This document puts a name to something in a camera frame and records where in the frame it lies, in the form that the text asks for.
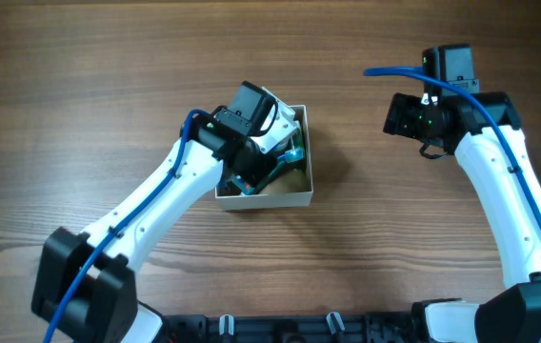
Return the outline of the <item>green white small box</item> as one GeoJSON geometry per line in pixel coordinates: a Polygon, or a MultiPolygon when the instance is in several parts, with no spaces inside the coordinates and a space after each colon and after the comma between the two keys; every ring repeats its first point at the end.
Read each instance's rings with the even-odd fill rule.
{"type": "Polygon", "coordinates": [[[300,129],[298,129],[297,132],[292,137],[292,147],[294,149],[301,150],[302,157],[298,161],[295,162],[295,168],[304,172],[307,169],[307,154],[306,154],[306,144],[303,139],[303,133],[300,129]]]}

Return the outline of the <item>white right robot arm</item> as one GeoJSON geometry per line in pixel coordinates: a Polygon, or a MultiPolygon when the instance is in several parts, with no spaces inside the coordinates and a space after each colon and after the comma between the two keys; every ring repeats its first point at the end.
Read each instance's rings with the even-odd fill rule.
{"type": "Polygon", "coordinates": [[[434,342],[541,342],[541,186],[520,117],[503,92],[452,95],[434,104],[397,93],[384,131],[456,158],[487,216],[505,290],[476,304],[461,299],[412,307],[417,338],[434,342]]]}

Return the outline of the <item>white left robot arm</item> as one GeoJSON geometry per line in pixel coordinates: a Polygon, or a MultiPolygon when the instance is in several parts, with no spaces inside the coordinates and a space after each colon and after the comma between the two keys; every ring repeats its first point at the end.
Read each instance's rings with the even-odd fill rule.
{"type": "Polygon", "coordinates": [[[269,153],[257,137],[277,125],[272,114],[242,133],[219,115],[195,109],[166,159],[125,200],[80,233],[55,230],[45,241],[31,310],[45,319],[44,341],[62,332],[74,342],[157,342],[160,313],[143,304],[136,278],[175,222],[226,173],[250,175],[269,153]]]}

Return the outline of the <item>blue white toothbrush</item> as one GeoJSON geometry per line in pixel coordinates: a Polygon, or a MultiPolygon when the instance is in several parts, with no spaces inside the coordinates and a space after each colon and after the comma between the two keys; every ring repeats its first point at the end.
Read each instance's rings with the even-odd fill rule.
{"type": "Polygon", "coordinates": [[[304,148],[292,148],[285,150],[276,159],[276,166],[272,170],[274,174],[281,174],[291,170],[304,171],[306,169],[306,151],[304,148]]]}

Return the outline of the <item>white lotion tube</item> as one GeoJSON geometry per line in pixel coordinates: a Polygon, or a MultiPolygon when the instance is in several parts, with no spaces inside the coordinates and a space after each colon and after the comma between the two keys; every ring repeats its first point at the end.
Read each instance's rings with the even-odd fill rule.
{"type": "Polygon", "coordinates": [[[263,154],[279,153],[287,147],[291,137],[298,132],[299,125],[295,122],[293,108],[268,89],[263,88],[263,90],[275,98],[277,105],[271,108],[263,124],[262,130],[268,129],[267,133],[260,137],[253,137],[251,140],[263,154]]]}

